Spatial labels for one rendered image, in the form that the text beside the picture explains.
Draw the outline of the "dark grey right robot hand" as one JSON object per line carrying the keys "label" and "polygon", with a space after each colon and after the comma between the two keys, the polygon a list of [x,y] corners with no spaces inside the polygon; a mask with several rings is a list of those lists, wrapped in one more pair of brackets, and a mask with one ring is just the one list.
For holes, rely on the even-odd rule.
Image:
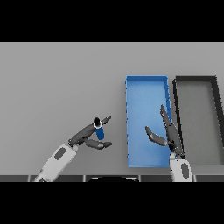
{"label": "dark grey right robot hand", "polygon": [[166,138],[163,138],[151,131],[151,129],[146,126],[145,131],[148,138],[155,144],[160,146],[169,146],[170,150],[175,153],[176,158],[185,158],[185,153],[182,148],[182,143],[180,140],[179,132],[176,126],[170,121],[164,105],[161,105],[160,115],[163,119],[164,128],[166,131]]}

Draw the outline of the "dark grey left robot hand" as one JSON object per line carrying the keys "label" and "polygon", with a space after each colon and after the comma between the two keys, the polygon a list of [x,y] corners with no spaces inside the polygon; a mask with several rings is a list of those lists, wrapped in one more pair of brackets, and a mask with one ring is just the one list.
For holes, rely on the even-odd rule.
{"label": "dark grey left robot hand", "polygon": [[[103,126],[108,123],[111,119],[111,116],[105,117],[104,119],[100,119]],[[90,148],[94,148],[97,150],[102,150],[112,145],[111,142],[103,142],[98,140],[98,137],[95,133],[95,128],[93,125],[94,122],[90,123],[88,126],[80,130],[77,134],[75,134],[71,139],[68,140],[68,145],[72,148],[75,145],[86,144],[86,146]]]}

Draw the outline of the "blue bin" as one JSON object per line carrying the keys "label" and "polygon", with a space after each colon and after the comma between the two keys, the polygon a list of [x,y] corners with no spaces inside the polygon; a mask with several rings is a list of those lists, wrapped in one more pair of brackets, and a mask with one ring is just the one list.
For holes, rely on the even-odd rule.
{"label": "blue bin", "polygon": [[169,147],[153,143],[145,131],[145,127],[148,126],[153,133],[166,137],[160,108],[164,105],[172,121],[168,77],[127,75],[125,85],[128,167],[168,167]]}

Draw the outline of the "dark grey bin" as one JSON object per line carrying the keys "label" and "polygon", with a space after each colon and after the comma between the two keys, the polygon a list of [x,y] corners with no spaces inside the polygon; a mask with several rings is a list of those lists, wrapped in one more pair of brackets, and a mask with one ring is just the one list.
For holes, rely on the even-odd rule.
{"label": "dark grey bin", "polygon": [[224,114],[216,76],[176,76],[178,130],[191,165],[224,165]]}

